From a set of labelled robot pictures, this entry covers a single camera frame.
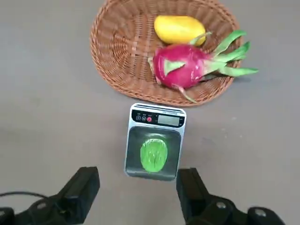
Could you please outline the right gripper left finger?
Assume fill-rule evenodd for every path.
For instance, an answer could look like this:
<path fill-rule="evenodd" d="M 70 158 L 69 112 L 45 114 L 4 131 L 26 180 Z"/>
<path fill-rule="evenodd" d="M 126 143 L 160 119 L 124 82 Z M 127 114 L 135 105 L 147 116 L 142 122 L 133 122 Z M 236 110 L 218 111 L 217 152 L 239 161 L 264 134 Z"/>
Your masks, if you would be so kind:
<path fill-rule="evenodd" d="M 81 167 L 55 195 L 46 196 L 29 191 L 1 193 L 39 197 L 28 209 L 16 214 L 11 207 L 1 207 L 2 225 L 82 225 L 100 189 L 98 169 Z"/>

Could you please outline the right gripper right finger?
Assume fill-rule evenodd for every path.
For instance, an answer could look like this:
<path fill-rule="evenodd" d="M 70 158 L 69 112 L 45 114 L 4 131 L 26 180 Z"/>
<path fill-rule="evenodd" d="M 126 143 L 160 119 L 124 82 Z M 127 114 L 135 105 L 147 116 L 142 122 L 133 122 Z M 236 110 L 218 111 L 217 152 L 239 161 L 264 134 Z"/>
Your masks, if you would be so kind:
<path fill-rule="evenodd" d="M 176 189 L 187 225 L 284 225 L 274 211 L 254 206 L 242 212 L 226 198 L 208 192 L 195 168 L 179 169 Z"/>

